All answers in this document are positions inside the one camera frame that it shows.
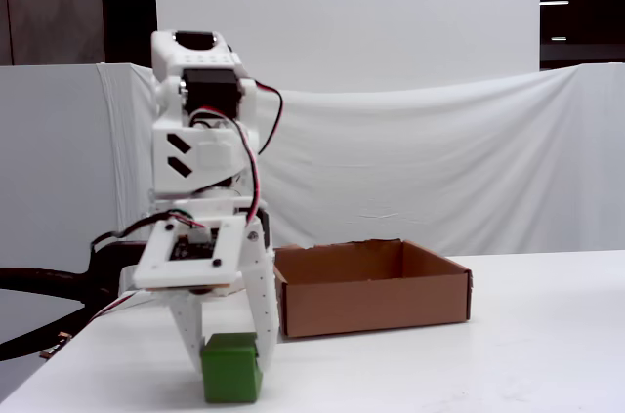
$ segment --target green cube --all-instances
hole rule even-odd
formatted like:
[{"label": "green cube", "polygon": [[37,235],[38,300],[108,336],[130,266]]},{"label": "green cube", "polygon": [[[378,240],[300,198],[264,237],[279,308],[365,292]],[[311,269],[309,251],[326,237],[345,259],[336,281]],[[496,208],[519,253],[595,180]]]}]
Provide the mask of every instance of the green cube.
[{"label": "green cube", "polygon": [[216,333],[201,357],[207,402],[256,401],[263,380],[256,362],[256,333]]}]

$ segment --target open cardboard box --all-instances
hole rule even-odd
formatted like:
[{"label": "open cardboard box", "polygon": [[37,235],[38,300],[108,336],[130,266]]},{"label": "open cardboard box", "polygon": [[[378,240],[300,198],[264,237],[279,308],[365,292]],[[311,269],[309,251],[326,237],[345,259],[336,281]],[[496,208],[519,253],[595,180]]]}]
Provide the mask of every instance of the open cardboard box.
[{"label": "open cardboard box", "polygon": [[465,322],[471,271],[412,242],[276,250],[282,334],[306,337]]}]

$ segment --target white table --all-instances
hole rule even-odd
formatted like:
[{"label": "white table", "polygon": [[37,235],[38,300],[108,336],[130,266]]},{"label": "white table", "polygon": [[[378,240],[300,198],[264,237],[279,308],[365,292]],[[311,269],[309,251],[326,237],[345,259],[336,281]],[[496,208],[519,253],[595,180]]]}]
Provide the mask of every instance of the white table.
[{"label": "white table", "polygon": [[[246,412],[623,412],[625,251],[459,257],[469,323],[282,343]],[[248,330],[244,294],[205,329]],[[105,315],[0,405],[8,412],[190,411],[202,399],[163,307]]]}]

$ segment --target black cable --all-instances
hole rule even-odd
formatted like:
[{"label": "black cable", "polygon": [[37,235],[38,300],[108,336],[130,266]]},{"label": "black cable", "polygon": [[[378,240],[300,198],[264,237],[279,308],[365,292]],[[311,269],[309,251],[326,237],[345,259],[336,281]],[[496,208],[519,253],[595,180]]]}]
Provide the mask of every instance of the black cable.
[{"label": "black cable", "polygon": [[275,133],[275,130],[277,128],[277,124],[280,121],[280,118],[282,117],[282,109],[284,109],[284,99],[282,98],[282,95],[280,94],[280,92],[271,87],[271,86],[267,86],[266,84],[263,84],[259,81],[256,81],[256,84],[262,88],[265,89],[266,91],[271,91],[274,94],[277,94],[279,100],[280,100],[280,107],[277,110],[277,116],[275,117],[275,122],[273,122],[273,127],[271,127],[271,131],[270,131],[270,135],[267,137],[267,140],[265,141],[265,144],[263,145],[263,147],[261,147],[261,149],[258,151],[259,155],[263,153],[263,151],[265,149],[267,149],[267,146],[270,145],[271,139],[273,138],[273,134]]},{"label": "black cable", "polygon": [[193,125],[197,125],[198,123],[199,123],[200,125],[204,125],[206,128],[213,128],[213,127],[211,127],[208,123],[206,123],[204,120],[195,120],[195,121],[192,123],[191,127],[192,127]]},{"label": "black cable", "polygon": [[167,210],[167,211],[163,211],[163,212],[160,212],[160,213],[155,213],[155,214],[153,214],[151,216],[148,216],[146,218],[142,218],[142,219],[136,221],[135,223],[132,223],[131,225],[126,227],[124,230],[111,230],[109,232],[105,232],[102,235],[99,235],[98,237],[96,237],[91,242],[91,253],[93,255],[96,252],[96,245],[100,244],[101,242],[103,242],[103,241],[105,241],[107,239],[111,239],[113,237],[116,238],[116,239],[123,239],[124,237],[127,237],[128,235],[132,234],[134,231],[136,231],[136,230],[138,230],[138,229],[140,229],[142,227],[153,225],[157,221],[169,220],[172,216],[174,216],[176,214],[181,214],[181,215],[188,216],[191,220],[193,220],[193,215],[192,214],[190,214],[188,211],[181,210],[179,208],[174,208],[172,210]]}]

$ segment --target circuit board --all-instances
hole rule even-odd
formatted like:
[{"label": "circuit board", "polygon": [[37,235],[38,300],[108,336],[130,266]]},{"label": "circuit board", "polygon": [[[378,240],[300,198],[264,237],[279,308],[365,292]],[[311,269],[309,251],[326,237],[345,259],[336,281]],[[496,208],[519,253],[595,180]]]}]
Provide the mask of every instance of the circuit board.
[{"label": "circuit board", "polygon": [[204,242],[200,244],[191,244],[188,238],[182,236],[174,246],[170,261],[178,260],[202,260],[212,259],[215,250],[215,242]]}]

